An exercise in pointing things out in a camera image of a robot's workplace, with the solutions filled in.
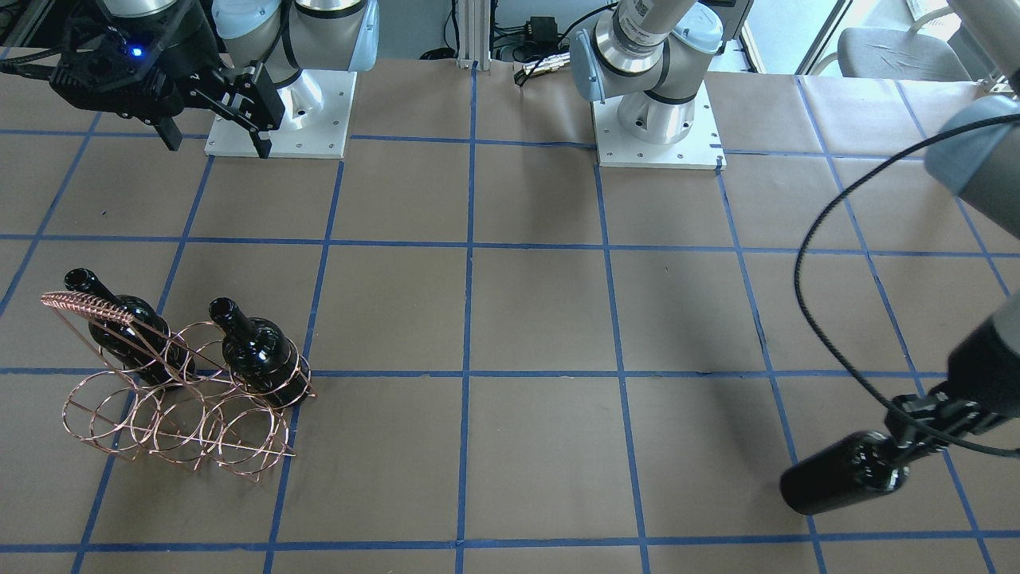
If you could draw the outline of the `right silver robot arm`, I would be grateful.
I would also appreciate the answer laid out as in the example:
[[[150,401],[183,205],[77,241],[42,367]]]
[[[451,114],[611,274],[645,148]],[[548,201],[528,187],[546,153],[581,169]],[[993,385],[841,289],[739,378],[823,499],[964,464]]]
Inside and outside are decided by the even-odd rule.
[[[342,159],[355,84],[378,58],[375,1],[84,1],[55,65],[7,63],[74,108],[153,128],[214,114],[212,156]]]

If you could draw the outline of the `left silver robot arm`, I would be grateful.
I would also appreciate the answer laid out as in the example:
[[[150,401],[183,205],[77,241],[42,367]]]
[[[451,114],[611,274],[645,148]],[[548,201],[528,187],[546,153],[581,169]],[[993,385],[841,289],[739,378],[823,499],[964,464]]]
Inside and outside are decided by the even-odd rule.
[[[696,1],[620,1],[606,7],[593,30],[571,36],[577,91],[590,102],[620,98],[634,108],[624,128],[652,145],[681,142],[688,128],[665,119],[688,101],[707,72],[696,55],[714,54],[722,41],[718,16]],[[1009,232],[1018,233],[1018,103],[987,96],[970,104],[939,133],[892,154],[835,196],[812,222],[795,255],[794,296],[806,323],[842,367],[886,410],[889,436],[879,436],[878,460],[906,466],[948,446],[994,457],[1016,450],[968,441],[1018,417],[1018,295],[987,317],[948,357],[947,378],[926,396],[888,399],[878,392],[824,333],[802,289],[806,252],[830,212],[882,170],[925,151],[925,170],[958,199]]]

